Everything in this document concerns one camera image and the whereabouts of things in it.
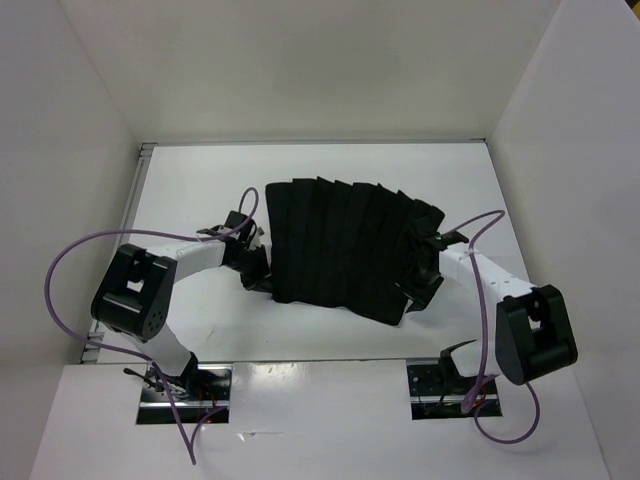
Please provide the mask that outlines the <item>black pleated skirt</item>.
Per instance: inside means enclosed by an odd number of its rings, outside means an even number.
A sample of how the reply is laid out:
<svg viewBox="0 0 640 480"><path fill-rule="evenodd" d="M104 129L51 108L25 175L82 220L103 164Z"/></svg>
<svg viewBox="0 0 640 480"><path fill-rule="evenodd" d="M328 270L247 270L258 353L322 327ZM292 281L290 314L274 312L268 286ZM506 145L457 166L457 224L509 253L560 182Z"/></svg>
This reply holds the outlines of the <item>black pleated skirt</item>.
<svg viewBox="0 0 640 480"><path fill-rule="evenodd" d="M271 183L265 193L274 301L401 322L409 304L396 285L408 258L405 231L419 224L439 233L442 210L380 184L320 177Z"/></svg>

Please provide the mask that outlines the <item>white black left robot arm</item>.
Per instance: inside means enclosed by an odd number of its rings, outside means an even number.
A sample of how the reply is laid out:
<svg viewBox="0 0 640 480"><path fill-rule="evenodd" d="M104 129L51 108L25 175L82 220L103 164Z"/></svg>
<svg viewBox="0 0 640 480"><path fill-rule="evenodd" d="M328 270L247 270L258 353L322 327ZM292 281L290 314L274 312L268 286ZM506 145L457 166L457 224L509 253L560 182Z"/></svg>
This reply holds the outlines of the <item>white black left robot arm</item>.
<svg viewBox="0 0 640 480"><path fill-rule="evenodd" d="M128 339L156 363L163 386L184 400L209 387L212 377L167 324L174 284L201 271L226 267L239 273L244 289L269 293L271 271L262 230L249 216L228 214L223 225L201 231L204 241L179 241L144 249L118 248L91 304L92 317Z"/></svg>

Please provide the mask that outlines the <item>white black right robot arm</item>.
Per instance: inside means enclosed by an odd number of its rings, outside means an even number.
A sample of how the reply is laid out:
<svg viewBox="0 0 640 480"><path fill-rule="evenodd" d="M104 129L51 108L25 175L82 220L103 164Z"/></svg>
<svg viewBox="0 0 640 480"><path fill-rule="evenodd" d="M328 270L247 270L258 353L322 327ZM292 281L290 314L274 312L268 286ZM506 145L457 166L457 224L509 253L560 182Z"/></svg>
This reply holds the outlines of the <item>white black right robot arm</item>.
<svg viewBox="0 0 640 480"><path fill-rule="evenodd" d="M441 352L438 380L450 393L462 392L473 377L504 376L523 385L575 364L578 348L564 297L553 285L536 286L478 253L462 233L407 228L411 263L398 286L410 312L423 311L446 280L480 303L480 338Z"/></svg>

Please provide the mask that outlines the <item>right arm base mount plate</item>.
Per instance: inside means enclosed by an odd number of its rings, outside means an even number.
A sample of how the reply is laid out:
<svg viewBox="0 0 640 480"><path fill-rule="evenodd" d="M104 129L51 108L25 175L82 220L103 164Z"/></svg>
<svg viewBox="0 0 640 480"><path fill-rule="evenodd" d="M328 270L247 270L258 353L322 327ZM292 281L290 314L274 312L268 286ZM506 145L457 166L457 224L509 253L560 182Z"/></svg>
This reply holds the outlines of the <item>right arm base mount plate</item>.
<svg viewBox="0 0 640 480"><path fill-rule="evenodd" d="M406 371L410 400L417 404L459 402L475 384L474 377L445 373L437 363L408 363Z"/></svg>

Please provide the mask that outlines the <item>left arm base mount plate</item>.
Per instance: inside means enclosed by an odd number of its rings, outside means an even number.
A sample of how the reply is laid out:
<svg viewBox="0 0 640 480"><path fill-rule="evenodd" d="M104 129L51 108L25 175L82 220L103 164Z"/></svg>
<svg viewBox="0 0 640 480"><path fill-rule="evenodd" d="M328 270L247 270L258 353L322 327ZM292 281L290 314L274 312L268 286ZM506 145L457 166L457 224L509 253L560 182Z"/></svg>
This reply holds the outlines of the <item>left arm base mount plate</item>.
<svg viewBox="0 0 640 480"><path fill-rule="evenodd" d="M149 367L143 376L140 396L141 408L169 407L170 402L159 375ZM227 407L231 396L232 366L224 364L202 364L195 378L184 386L176 379L167 378L174 402L178 408L213 406Z"/></svg>

